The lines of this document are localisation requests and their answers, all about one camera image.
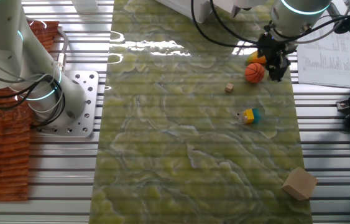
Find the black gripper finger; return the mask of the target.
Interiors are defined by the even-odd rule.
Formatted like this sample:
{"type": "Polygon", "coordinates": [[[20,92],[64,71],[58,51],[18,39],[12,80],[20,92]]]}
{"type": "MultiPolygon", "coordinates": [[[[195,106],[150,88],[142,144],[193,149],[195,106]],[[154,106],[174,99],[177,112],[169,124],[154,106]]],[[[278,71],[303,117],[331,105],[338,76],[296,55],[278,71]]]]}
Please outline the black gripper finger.
{"type": "Polygon", "coordinates": [[[272,81],[278,81],[277,64],[274,61],[268,61],[267,70],[269,71],[269,77],[272,81]]]}
{"type": "Polygon", "coordinates": [[[282,78],[285,75],[285,72],[287,71],[289,65],[290,65],[290,61],[289,60],[284,60],[279,65],[279,81],[282,81],[282,78]]]}

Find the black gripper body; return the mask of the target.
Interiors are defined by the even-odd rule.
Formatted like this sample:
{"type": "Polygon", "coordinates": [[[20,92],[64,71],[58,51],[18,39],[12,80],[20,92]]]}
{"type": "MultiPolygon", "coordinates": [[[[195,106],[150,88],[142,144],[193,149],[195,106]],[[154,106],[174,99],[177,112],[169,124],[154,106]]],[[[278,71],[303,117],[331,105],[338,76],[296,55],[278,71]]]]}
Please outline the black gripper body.
{"type": "Polygon", "coordinates": [[[259,36],[257,46],[258,57],[265,57],[267,62],[273,62],[281,55],[286,56],[296,51],[296,45],[293,42],[283,43],[268,32],[259,36]]]}

